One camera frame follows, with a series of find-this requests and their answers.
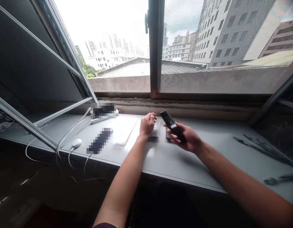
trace tree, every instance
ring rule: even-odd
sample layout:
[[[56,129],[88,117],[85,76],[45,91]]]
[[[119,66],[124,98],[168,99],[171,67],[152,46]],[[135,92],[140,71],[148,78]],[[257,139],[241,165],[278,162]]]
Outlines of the tree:
[[[96,70],[94,67],[92,67],[91,65],[88,65],[86,63],[84,63],[81,59],[80,56],[78,56],[79,62],[81,64],[81,67],[86,75],[87,78],[93,78],[96,77]]]

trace hand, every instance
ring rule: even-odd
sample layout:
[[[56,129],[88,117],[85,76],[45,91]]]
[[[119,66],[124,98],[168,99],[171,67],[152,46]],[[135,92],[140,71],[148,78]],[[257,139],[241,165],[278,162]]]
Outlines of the hand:
[[[167,128],[166,132],[169,133],[171,142],[174,144],[177,144],[180,148],[186,151],[196,153],[200,149],[203,141],[200,139],[200,137],[196,134],[196,132],[192,128],[178,122],[175,122],[175,124],[181,130],[187,142],[180,143],[180,140],[177,139],[177,136],[171,134],[171,130]]]
[[[145,117],[141,119],[140,122],[140,135],[141,136],[149,136],[153,129],[154,129],[154,123],[157,119],[156,113],[152,112],[147,114]]]

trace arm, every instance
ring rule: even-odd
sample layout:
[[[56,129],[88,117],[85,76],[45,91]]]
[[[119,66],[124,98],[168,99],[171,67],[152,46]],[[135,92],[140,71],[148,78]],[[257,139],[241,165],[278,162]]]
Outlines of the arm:
[[[182,129],[187,143],[180,144],[175,135],[170,135],[171,141],[193,152],[254,220],[264,227],[293,227],[293,205],[233,165],[203,142],[192,128],[177,122],[176,125]]]
[[[99,210],[94,225],[109,223],[117,228],[125,226],[128,211],[141,174],[145,145],[154,129],[155,113],[141,119],[140,134],[118,170]]]

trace desk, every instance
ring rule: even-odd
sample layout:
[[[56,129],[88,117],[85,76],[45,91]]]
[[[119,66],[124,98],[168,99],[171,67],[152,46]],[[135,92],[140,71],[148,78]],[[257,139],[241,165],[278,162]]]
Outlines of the desk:
[[[81,116],[78,115],[63,114],[53,119],[51,123],[65,117],[68,119],[58,121],[44,129],[44,132],[56,142],[58,142],[67,130],[81,118]],[[34,118],[36,120],[40,119],[37,116],[30,117],[30,119]],[[89,158],[90,160],[97,160],[120,166],[139,134],[140,119],[142,118],[140,115],[120,114],[115,119],[108,119],[96,124],[87,125],[76,137],[82,139],[82,145],[73,151],[72,154],[74,155],[71,155],[73,159],[75,155],[82,157],[88,156],[86,154],[86,149],[102,128],[114,129],[118,121],[124,121],[128,118],[137,120],[137,123],[126,145],[115,145],[112,143],[113,139],[110,138],[100,154],[93,154]],[[175,118],[175,120],[191,126],[204,141],[221,152],[234,165],[261,183],[264,178],[276,177],[293,172],[293,168],[289,165],[280,163],[232,139],[232,137],[235,136],[247,140],[243,137],[243,134],[247,134],[253,138],[257,137],[270,145],[266,139],[244,123],[185,118]],[[69,143],[65,145],[61,151],[69,153],[72,138],[87,121],[88,120],[77,126],[66,138],[65,143]],[[146,157],[142,171],[155,176],[225,193],[226,191],[221,184],[210,174],[206,166],[194,154],[184,151],[166,140],[165,127],[162,126],[163,123],[161,119],[159,138],[155,141],[149,141],[146,145]],[[0,130],[0,138],[25,145],[34,139],[32,135],[27,136],[25,130],[16,124],[13,124],[8,129]],[[32,146],[52,151],[39,140],[35,140]],[[293,204],[293,181],[268,187]]]

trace window latch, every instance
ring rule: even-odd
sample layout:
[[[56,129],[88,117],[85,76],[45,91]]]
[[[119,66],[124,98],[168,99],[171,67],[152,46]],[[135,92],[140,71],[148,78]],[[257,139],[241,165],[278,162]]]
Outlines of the window latch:
[[[147,13],[144,16],[144,25],[146,27],[146,34],[148,33],[148,27],[149,27],[148,20],[149,20],[149,10],[147,10]]]

